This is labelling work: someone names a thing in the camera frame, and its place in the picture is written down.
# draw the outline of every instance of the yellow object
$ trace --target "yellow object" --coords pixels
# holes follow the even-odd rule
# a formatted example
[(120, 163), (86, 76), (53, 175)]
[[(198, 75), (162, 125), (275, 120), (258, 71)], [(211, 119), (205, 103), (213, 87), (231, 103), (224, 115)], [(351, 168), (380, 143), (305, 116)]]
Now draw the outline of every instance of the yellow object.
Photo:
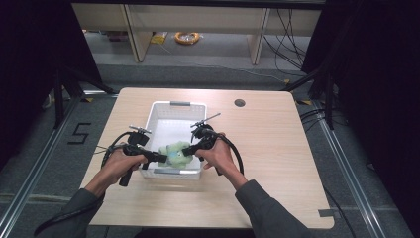
[(198, 33), (178, 32), (175, 34), (175, 41), (183, 45), (192, 45), (198, 42), (200, 35)]
[(151, 38), (152, 44), (159, 44), (162, 45), (164, 43), (164, 39), (166, 38), (167, 32), (157, 32)]

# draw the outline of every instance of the gray sleeve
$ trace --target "gray sleeve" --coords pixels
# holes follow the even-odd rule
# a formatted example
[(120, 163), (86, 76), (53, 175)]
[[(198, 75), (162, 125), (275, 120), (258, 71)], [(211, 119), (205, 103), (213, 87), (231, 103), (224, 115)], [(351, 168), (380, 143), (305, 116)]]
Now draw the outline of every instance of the gray sleeve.
[(100, 204), (102, 204), (104, 196), (96, 197), (91, 192), (80, 189), (70, 200), (70, 202), (62, 209), (62, 211), (58, 215), (68, 214), (75, 212), (83, 207), (87, 207), (89, 205), (95, 205), (95, 208), (79, 214), (75, 217), (66, 219), (64, 221), (55, 223), (52, 226), (49, 226), (44, 231), (42, 231), (37, 238), (45, 238), (45, 237), (86, 237), (86, 229), (89, 225), (90, 221), (92, 220), (93, 216), (95, 216), (96, 212), (100, 208)]
[(309, 229), (270, 197), (255, 180), (245, 183), (235, 196), (250, 216), (257, 238), (312, 237)]

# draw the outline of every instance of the black curtain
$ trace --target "black curtain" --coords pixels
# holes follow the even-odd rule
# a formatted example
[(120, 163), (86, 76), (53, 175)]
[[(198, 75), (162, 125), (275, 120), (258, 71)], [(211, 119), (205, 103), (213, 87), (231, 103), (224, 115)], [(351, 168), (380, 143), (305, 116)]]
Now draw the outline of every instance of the black curtain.
[(101, 78), (69, 2), (3, 0), (0, 24), (1, 170), (29, 136), (61, 66)]
[[(366, 0), (333, 71), (352, 128), (415, 237), (420, 237), (420, 2)], [(319, 66), (343, 16), (321, 16), (305, 71)]]

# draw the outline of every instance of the metal frame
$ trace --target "metal frame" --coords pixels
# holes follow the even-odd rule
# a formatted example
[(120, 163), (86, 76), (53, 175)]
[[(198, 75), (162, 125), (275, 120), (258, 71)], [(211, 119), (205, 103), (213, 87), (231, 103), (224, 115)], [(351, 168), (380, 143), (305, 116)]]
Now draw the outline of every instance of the metal frame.
[(12, 231), (16, 221), (18, 220), (25, 207), (29, 195), (43, 174), (43, 171), (46, 168), (56, 145), (58, 144), (62, 132), (67, 126), (68, 119), (71, 117), (71, 114), (78, 105), (79, 101), (80, 97), (71, 98), (65, 110), (66, 116), (63, 118), (61, 124), (52, 131), (49, 140), (35, 161), (27, 178), (25, 179), (19, 191), (15, 194), (7, 210), (3, 213), (0, 220), (0, 237), (7, 238)]
[[(321, 109), (320, 103), (318, 101), (314, 101), (315, 109)], [(323, 116), (318, 114), (318, 118), (322, 119)], [(356, 205), (359, 208), (359, 211), (362, 214), (362, 218), (367, 225), (367, 230), (369, 231), (371, 237), (386, 237), (385, 232), (380, 225), (379, 219), (376, 215), (376, 212), (370, 205), (367, 195), (365, 194), (364, 190), (362, 189), (361, 184), (359, 183), (358, 178), (356, 177), (355, 172), (350, 165), (346, 154), (344, 153), (339, 140), (334, 133), (334, 130), (330, 130), (329, 125), (325, 122), (325, 120), (321, 120), (321, 128), (324, 131), (325, 137), (327, 138), (328, 143), (331, 146), (331, 149), (334, 153), (334, 156), (337, 160), (337, 163), (340, 167), (340, 170), (346, 180), (347, 185), (349, 186), (350, 192), (353, 195), (353, 198), (356, 202)]]

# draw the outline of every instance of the wooden table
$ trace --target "wooden table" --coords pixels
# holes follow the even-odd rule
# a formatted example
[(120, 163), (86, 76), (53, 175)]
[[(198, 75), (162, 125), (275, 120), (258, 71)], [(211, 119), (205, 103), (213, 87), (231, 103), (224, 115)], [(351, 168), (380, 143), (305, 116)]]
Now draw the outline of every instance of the wooden table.
[[(236, 99), (246, 102), (235, 105)], [(190, 101), (207, 105), (207, 115), (221, 112), (209, 124), (225, 132), (244, 161), (245, 175), (255, 179), (309, 228), (333, 227), (333, 217), (306, 140), (293, 98), (288, 92), (124, 88), (98, 143), (107, 147), (131, 124), (146, 127), (155, 101)], [(94, 155), (82, 182), (98, 172), (103, 154)], [(93, 218), (94, 225), (143, 227), (251, 227), (234, 196), (235, 190), (214, 169), (200, 180), (143, 178), (133, 172), (128, 187), (111, 186)]]

